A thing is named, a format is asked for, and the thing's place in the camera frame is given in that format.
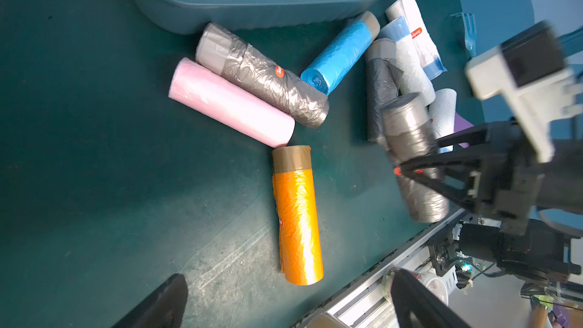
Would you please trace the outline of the translucent grey roll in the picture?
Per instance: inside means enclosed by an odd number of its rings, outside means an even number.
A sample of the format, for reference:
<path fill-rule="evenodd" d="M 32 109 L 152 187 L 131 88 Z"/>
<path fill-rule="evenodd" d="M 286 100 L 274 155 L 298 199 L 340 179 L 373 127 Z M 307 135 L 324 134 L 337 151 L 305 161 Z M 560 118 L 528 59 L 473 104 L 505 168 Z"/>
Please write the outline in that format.
<path fill-rule="evenodd" d="M 396 55 L 396 44 L 390 39 L 376 39 L 365 53 L 367 94 L 367 139 L 387 149 L 381 109 L 399 96 L 393 72 L 402 71 L 390 62 Z"/>

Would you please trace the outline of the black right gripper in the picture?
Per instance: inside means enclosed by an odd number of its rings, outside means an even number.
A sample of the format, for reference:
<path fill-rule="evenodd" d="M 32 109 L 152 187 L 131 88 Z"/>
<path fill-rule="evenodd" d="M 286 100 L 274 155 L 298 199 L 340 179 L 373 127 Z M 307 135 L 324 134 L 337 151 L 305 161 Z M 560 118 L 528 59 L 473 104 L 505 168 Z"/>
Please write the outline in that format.
<path fill-rule="evenodd" d="M 480 150 L 479 156 L 422 156 L 402 163 L 402 175 L 468 211 L 501 221 L 505 234 L 525 235 L 535 211 L 552 230 L 582 236 L 581 227 L 554 222 L 544 214 L 561 210 L 582 215 L 581 139 L 552 140 L 550 162 L 539 162 L 515 121 L 477 125 L 442 137 L 437 144 L 468 144 L 468 150 Z"/>

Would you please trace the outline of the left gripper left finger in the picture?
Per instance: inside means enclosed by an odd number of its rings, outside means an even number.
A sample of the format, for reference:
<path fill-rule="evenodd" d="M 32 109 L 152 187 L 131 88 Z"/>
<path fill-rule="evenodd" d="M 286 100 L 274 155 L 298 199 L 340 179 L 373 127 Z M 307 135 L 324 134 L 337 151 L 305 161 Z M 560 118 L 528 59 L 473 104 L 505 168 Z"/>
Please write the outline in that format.
<path fill-rule="evenodd" d="M 181 327 L 187 302 L 185 276 L 175 273 L 113 327 Z"/>

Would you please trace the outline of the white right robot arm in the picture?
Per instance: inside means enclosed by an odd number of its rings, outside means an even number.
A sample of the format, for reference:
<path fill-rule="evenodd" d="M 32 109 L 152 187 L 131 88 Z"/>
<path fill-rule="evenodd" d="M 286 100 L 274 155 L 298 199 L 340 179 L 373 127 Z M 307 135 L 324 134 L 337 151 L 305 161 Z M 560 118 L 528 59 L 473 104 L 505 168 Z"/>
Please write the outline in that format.
<path fill-rule="evenodd" d="M 478 125 L 440 138 L 438 146 L 461 143 L 449 153 L 419 156 L 400 164 L 401 173 L 467 211 L 501 223 L 467 226 L 459 247 L 466 255 L 493 261 L 526 282 L 567 282 L 581 274 L 568 251 L 582 231 L 531 211 L 582 213 L 582 141 L 552 141 L 555 154 L 539 162 L 516 120 Z"/>

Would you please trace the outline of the white roll red label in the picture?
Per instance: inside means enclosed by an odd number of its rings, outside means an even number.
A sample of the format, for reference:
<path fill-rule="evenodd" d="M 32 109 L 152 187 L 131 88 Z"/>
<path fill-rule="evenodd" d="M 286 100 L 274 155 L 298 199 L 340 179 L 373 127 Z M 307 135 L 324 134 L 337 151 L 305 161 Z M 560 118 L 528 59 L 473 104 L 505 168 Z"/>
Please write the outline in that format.
<path fill-rule="evenodd" d="M 438 48 L 428 32 L 416 0 L 397 0 L 385 10 L 385 14 L 390 21 L 398 18 L 405 20 L 420 64 L 430 80 L 434 80 L 447 71 Z"/>

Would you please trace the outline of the white roll blue end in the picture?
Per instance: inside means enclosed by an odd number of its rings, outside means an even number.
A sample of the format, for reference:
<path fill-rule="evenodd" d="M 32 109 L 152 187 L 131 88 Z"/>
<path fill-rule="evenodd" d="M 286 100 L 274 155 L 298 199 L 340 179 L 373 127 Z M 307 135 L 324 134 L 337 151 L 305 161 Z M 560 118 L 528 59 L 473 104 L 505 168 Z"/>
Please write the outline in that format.
<path fill-rule="evenodd" d="M 380 30 L 381 57 L 396 69 L 393 77 L 402 95 L 418 93 L 423 106 L 436 99 L 434 86 L 424 72 L 408 24 L 398 17 Z"/>

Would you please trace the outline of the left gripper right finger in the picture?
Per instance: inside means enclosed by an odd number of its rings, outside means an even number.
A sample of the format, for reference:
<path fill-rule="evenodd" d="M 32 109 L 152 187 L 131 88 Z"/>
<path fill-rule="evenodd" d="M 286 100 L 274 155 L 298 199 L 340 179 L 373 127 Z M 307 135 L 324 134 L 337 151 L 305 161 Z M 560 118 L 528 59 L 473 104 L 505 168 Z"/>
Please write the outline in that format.
<path fill-rule="evenodd" d="M 470 327 L 408 270 L 395 271 L 390 297 L 401 328 Z"/>

